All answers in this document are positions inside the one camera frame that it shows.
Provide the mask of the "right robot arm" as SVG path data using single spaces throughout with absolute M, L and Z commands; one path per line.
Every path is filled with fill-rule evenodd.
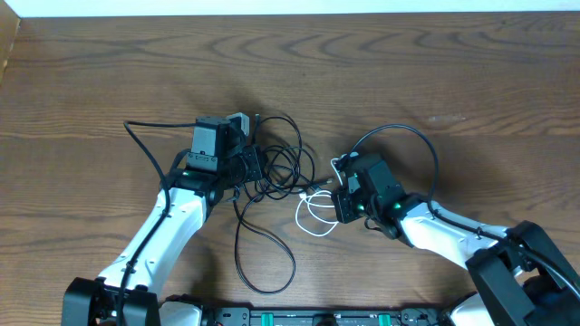
M 540 226 L 488 225 L 406 192 L 379 154 L 334 158 L 342 224 L 362 218 L 409 247 L 467 270 L 476 292 L 442 313 L 448 325 L 576 325 L 579 276 Z

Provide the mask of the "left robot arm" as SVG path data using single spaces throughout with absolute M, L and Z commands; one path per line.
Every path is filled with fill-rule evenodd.
M 93 279 L 75 278 L 63 297 L 63 325 L 199 325 L 200 307 L 158 300 L 189 239 L 224 192 L 261 177 L 263 163 L 247 143 L 250 119 L 198 117 L 190 149 L 161 172 L 156 203 L 116 260 Z

